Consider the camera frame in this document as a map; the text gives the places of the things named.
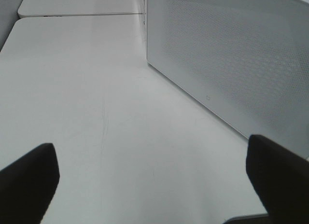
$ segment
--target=perforated panel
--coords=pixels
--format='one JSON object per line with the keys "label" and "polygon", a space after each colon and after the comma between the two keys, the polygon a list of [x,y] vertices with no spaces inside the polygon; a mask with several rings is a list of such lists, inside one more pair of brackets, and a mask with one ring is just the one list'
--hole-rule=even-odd
{"label": "perforated panel", "polygon": [[309,154],[309,6],[149,0],[148,60],[246,137]]}

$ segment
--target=white table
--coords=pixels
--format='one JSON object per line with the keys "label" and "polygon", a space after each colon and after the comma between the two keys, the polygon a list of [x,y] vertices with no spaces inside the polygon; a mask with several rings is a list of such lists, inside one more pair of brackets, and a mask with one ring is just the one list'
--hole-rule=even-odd
{"label": "white table", "polygon": [[138,14],[142,0],[24,0],[20,17]]}
{"label": "white table", "polygon": [[18,21],[0,54],[0,168],[52,142],[43,224],[221,224],[265,212],[247,141],[147,65],[141,15]]}

